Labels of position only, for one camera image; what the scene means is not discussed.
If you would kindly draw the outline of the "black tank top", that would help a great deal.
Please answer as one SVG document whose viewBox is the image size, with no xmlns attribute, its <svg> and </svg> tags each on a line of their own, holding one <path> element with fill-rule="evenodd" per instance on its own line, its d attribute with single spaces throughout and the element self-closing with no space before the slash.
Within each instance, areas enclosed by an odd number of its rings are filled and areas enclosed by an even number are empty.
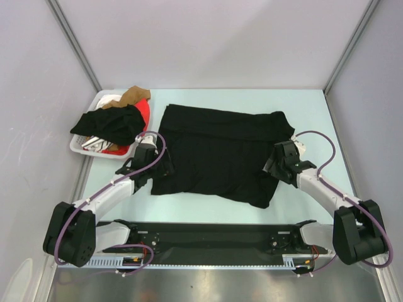
<svg viewBox="0 0 403 302">
<path fill-rule="evenodd" d="M 158 132 L 174 172 L 153 180 L 153 195 L 216 195 L 265 209 L 279 181 L 264 167 L 275 144 L 295 129 L 282 111 L 252 115 L 170 104 Z"/>
</svg>

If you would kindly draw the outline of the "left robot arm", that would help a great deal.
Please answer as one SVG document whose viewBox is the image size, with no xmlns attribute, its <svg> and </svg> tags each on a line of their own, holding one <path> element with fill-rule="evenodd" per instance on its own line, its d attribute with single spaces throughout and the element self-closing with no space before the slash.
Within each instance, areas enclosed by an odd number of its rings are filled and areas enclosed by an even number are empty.
<svg viewBox="0 0 403 302">
<path fill-rule="evenodd" d="M 71 204 L 60 202 L 55 206 L 43 251 L 52 255 L 58 265 L 82 267 L 95 253 L 110 248 L 122 248 L 127 252 L 145 249 L 126 221 L 99 224 L 102 217 L 134 195 L 149 179 L 166 176 L 172 171 L 166 140 L 160 133 L 144 131 L 135 142 L 134 155 L 104 187 L 87 198 Z"/>
</svg>

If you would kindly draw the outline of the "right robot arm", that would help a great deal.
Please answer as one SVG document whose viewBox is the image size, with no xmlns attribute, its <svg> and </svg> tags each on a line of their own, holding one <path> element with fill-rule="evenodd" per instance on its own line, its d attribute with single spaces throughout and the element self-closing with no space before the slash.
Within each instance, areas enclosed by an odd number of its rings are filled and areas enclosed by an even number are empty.
<svg viewBox="0 0 403 302">
<path fill-rule="evenodd" d="M 333 218 L 330 225 L 310 222 L 301 226 L 290 237 L 295 251 L 306 252 L 318 245 L 334 252 L 347 265 L 368 262 L 381 254 L 388 255 L 384 267 L 391 263 L 394 252 L 379 205 L 343 193 L 323 176 L 321 168 L 300 159 L 296 142 L 275 144 L 264 171 L 308 194 Z"/>
</svg>

